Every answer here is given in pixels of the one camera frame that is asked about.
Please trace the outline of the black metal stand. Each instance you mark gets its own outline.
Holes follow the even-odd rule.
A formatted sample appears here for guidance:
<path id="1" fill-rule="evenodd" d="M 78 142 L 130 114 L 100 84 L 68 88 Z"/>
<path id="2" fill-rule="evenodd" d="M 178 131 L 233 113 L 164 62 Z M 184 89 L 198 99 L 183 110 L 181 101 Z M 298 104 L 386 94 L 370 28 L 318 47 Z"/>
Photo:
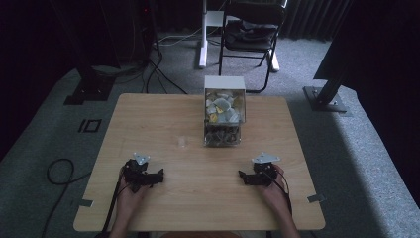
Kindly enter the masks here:
<path id="1" fill-rule="evenodd" d="M 94 70 L 69 17 L 60 0 L 49 0 L 61 25 L 61 39 L 80 75 L 80 81 L 73 93 L 64 100 L 64 105 L 82 105 L 85 101 L 107 101 L 116 78 L 99 75 Z"/>
<path id="2" fill-rule="evenodd" d="M 322 59 L 314 78 L 325 79 L 322 87 L 304 86 L 303 91 L 313 111 L 337 112 L 350 115 L 338 90 L 348 77 L 350 60 L 347 50 L 333 42 Z"/>

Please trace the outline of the white desk leg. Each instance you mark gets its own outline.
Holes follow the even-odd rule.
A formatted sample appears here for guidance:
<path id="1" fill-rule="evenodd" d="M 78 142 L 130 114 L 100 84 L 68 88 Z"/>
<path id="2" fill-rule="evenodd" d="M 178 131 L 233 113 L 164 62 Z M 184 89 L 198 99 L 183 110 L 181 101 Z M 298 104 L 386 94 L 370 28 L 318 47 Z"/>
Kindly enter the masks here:
<path id="1" fill-rule="evenodd" d="M 276 52 L 270 51 L 268 54 L 269 54 L 269 58 L 271 59 L 270 69 L 273 72 L 278 72 L 280 70 L 280 66 L 279 66 L 279 63 L 278 63 Z"/>
<path id="2" fill-rule="evenodd" d="M 207 28 L 208 27 L 221 27 L 222 26 L 223 12 L 221 10 L 208 10 L 207 0 L 202 0 L 201 10 L 201 42 L 198 67 L 205 68 L 207 65 Z"/>

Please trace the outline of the clear box with white lid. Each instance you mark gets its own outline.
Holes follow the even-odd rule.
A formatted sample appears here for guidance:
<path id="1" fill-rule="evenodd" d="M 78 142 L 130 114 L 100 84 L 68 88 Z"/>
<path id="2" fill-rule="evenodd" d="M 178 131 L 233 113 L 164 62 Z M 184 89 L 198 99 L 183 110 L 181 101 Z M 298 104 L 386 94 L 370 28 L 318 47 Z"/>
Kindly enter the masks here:
<path id="1" fill-rule="evenodd" d="M 206 147 L 232 147 L 241 143 L 241 127 L 246 122 L 245 93 L 241 76 L 205 76 L 203 140 Z"/>

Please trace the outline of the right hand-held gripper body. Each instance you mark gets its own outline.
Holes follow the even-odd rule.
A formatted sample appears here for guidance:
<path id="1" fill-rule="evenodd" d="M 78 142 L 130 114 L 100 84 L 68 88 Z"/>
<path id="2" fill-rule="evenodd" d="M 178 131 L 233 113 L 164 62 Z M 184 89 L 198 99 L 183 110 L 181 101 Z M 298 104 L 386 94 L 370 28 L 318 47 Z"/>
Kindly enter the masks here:
<path id="1" fill-rule="evenodd" d="M 253 178 L 252 185 L 269 186 L 276 179 L 277 170 L 273 167 L 274 162 L 279 162 L 280 157 L 268 153 L 260 153 L 252 159 Z"/>

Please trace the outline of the black folding chair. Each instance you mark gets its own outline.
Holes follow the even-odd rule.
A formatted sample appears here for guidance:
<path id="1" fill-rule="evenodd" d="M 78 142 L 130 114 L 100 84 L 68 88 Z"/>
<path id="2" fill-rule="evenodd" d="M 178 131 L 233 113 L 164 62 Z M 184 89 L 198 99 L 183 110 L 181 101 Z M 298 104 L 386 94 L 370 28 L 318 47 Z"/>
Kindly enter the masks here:
<path id="1" fill-rule="evenodd" d="M 247 93 L 261 93 L 265 91 L 269 76 L 270 76 L 270 62 L 269 52 L 276 50 L 277 38 L 280 34 L 286 17 L 286 7 L 280 3 L 258 3 L 249 1 L 227 0 L 224 5 L 224 13 L 222 19 L 221 43 L 219 51 L 219 69 L 218 74 L 222 74 L 223 58 L 239 58 L 239 59 L 256 59 L 257 56 L 241 56 L 241 55 L 226 55 L 224 50 L 231 52 L 255 53 L 261 54 L 259 66 L 263 64 L 264 60 L 268 60 L 268 66 L 265 74 L 265 79 L 262 88 L 247 89 Z M 241 43 L 234 42 L 232 44 L 225 40 L 225 26 L 232 20 L 244 20 L 252 24 L 272 24 L 277 25 L 275 35 L 269 43 Z"/>

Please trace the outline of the black tape floor marking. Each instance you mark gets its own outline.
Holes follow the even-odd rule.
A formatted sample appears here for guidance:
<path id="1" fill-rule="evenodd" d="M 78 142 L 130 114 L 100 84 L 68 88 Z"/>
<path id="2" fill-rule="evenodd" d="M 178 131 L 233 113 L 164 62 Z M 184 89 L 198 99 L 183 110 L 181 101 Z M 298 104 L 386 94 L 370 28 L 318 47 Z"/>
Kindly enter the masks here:
<path id="1" fill-rule="evenodd" d="M 77 130 L 78 133 L 96 133 L 101 126 L 101 119 L 83 119 Z"/>

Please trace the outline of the dark curtain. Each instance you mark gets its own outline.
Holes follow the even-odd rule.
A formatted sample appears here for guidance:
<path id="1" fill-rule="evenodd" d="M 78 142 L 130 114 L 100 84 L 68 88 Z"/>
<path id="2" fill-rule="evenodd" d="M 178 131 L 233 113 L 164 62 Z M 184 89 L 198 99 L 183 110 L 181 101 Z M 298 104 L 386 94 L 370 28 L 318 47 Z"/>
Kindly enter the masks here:
<path id="1" fill-rule="evenodd" d="M 332 41 L 354 0 L 286 0 L 281 35 L 299 40 Z"/>

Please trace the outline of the pile of tea bags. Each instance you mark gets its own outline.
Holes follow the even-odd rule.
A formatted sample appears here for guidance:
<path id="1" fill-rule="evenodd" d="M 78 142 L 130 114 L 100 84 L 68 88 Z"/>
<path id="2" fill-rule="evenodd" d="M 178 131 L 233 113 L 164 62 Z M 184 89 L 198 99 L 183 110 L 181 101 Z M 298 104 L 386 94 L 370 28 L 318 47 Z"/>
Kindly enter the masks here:
<path id="1" fill-rule="evenodd" d="M 213 124 L 246 122 L 246 102 L 243 90 L 208 89 L 205 92 L 205 120 Z"/>

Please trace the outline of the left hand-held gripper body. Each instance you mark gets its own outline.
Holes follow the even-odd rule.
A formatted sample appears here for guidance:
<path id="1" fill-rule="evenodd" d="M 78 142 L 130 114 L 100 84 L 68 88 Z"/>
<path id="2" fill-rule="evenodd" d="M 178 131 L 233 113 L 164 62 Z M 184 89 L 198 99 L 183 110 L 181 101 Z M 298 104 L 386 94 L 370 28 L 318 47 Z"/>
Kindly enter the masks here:
<path id="1" fill-rule="evenodd" d="M 150 158 L 150 156 L 135 153 L 123 166 L 124 180 L 133 193 L 136 193 L 142 186 L 153 186 L 157 183 L 157 177 L 147 173 Z"/>

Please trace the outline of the dark cloth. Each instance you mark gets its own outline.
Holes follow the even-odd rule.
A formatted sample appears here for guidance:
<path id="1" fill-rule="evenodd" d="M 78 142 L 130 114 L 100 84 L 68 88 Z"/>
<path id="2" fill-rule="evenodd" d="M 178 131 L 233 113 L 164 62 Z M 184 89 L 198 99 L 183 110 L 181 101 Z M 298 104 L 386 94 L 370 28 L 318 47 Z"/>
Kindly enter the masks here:
<path id="1" fill-rule="evenodd" d="M 225 26 L 225 40 L 232 44 L 241 43 L 269 43 L 275 35 L 277 25 L 252 24 L 244 20 L 232 20 Z"/>

